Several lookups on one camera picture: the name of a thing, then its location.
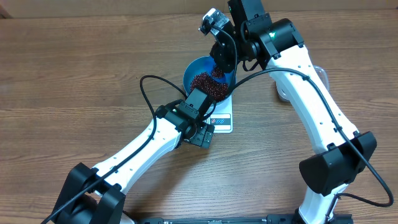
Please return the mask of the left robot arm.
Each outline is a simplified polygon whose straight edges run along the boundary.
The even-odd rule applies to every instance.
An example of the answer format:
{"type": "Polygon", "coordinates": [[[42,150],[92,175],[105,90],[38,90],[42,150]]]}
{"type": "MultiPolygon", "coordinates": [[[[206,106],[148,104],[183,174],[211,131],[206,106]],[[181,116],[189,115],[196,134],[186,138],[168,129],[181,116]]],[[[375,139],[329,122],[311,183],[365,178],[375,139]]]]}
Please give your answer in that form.
{"type": "Polygon", "coordinates": [[[207,124],[211,105],[195,108],[176,100],[152,111],[152,121],[127,146],[89,168],[76,165],[68,174],[52,213],[45,223],[132,223],[123,214],[134,183],[164,154],[182,141],[208,148],[214,131],[207,124]]]}

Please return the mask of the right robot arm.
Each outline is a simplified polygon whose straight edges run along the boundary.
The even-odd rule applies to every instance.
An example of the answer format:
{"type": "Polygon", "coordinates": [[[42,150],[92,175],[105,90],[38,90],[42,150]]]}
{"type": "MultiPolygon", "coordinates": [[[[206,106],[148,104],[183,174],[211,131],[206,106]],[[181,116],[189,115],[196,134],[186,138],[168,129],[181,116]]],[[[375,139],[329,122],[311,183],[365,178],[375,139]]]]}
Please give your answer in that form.
{"type": "Polygon", "coordinates": [[[307,185],[292,223],[351,223],[333,211],[356,176],[369,167],[377,142],[360,133],[342,113],[312,64],[304,40],[288,19],[272,21],[260,1],[230,1],[230,16],[210,9],[201,31],[213,34],[211,50],[217,66],[231,73],[239,62],[255,60],[276,82],[279,93],[301,119],[314,155],[299,164],[307,185]]]}

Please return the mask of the blue plastic measuring scoop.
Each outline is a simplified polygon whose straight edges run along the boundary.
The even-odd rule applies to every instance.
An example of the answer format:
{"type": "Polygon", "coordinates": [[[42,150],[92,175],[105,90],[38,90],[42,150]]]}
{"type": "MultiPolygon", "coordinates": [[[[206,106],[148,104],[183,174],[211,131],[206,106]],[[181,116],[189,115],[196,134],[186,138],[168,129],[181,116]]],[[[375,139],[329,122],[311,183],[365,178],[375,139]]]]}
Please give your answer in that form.
{"type": "Polygon", "coordinates": [[[232,73],[225,73],[217,65],[213,65],[210,73],[210,77],[221,84],[229,84],[231,81],[231,76],[232,73]]]}

